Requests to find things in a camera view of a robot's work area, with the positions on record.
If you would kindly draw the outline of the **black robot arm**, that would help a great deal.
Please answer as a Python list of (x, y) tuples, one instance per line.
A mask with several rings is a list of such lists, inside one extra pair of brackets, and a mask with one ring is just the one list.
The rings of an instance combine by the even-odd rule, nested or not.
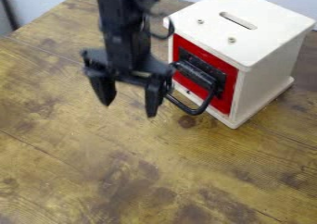
[(171, 90), (174, 70), (151, 54), (151, 39), (167, 35), (150, 31), (151, 7), (159, 0), (96, 0), (99, 29), (104, 46), (80, 52), (84, 73), (99, 102), (108, 106), (116, 96), (118, 81), (145, 89), (145, 110), (157, 115), (163, 97)]

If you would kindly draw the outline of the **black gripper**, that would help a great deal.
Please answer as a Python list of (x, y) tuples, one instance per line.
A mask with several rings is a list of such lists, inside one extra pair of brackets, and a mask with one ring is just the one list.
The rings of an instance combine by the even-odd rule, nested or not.
[(116, 81), (138, 85), (145, 87), (146, 115), (153, 118), (171, 88), (173, 70), (151, 54), (151, 37), (167, 40), (175, 32), (175, 25), (167, 19), (167, 34), (154, 34), (150, 16), (151, 13), (139, 9), (99, 7), (104, 47), (86, 48), (80, 55), (99, 102), (104, 106), (112, 103)]

